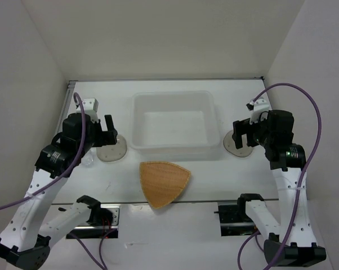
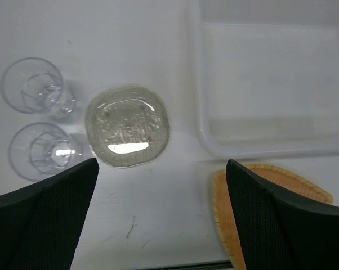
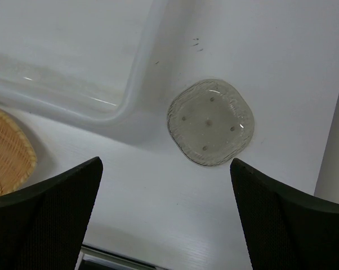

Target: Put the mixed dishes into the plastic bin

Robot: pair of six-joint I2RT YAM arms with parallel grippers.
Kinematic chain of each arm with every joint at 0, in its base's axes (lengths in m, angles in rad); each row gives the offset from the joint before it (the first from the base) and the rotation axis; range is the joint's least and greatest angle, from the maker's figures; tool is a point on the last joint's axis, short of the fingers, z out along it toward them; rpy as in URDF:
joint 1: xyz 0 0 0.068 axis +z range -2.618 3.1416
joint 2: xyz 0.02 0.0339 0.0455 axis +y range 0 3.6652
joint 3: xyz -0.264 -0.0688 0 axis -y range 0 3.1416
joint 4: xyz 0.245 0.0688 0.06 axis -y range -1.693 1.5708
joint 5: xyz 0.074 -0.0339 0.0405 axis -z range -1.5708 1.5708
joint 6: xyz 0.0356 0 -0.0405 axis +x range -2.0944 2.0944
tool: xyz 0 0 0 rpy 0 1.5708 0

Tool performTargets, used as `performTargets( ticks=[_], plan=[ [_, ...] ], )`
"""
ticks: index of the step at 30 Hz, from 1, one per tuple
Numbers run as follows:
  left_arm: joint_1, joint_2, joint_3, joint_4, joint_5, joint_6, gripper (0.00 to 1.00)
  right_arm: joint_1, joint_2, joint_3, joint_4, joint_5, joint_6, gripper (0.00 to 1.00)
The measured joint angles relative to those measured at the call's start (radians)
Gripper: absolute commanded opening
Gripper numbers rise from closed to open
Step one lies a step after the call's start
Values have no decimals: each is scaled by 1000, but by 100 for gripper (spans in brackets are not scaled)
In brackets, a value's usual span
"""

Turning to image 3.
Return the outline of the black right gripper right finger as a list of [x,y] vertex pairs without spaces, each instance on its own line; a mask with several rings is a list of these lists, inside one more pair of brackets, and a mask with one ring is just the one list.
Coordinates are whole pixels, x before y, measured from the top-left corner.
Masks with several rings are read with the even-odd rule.
[[237,158],[230,175],[253,269],[339,269],[339,204]]

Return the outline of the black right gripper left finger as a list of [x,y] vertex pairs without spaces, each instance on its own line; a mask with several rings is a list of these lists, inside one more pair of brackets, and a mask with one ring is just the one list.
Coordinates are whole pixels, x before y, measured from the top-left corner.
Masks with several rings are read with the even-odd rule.
[[102,172],[95,157],[0,196],[0,269],[74,269]]

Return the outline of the woven bamboo basket tray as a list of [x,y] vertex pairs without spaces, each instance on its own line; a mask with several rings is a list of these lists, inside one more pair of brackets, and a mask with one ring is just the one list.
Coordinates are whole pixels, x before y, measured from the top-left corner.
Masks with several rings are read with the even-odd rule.
[[0,196],[16,191],[33,174],[37,156],[16,122],[0,110]]

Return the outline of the clear glass plate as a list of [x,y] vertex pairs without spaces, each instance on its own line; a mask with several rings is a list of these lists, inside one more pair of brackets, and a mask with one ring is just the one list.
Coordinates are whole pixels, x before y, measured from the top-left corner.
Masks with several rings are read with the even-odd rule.
[[255,119],[231,84],[211,78],[194,83],[175,97],[167,111],[167,128],[189,160],[216,167],[248,146]]

